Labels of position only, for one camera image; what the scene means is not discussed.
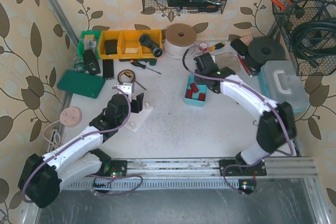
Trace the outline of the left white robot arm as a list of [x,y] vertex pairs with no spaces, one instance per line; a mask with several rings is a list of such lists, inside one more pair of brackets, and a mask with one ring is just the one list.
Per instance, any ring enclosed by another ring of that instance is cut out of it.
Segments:
[[113,89],[117,93],[82,132],[53,151],[42,156],[32,154],[26,160],[18,182],[25,203],[45,208],[67,186],[87,176],[111,182],[125,178],[122,172],[112,169],[111,157],[98,147],[127,123],[144,95],[132,99],[131,83]]

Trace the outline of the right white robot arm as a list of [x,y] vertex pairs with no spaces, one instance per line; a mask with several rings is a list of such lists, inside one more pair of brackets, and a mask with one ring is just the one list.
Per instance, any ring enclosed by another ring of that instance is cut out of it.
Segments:
[[288,102],[279,103],[262,95],[229,67],[218,68],[209,53],[195,57],[194,62],[194,76],[201,78],[212,92],[232,98],[258,120],[255,141],[236,155],[234,164],[224,166],[224,175],[227,170],[256,166],[274,152],[294,155],[292,140],[297,135],[297,129],[292,106]]

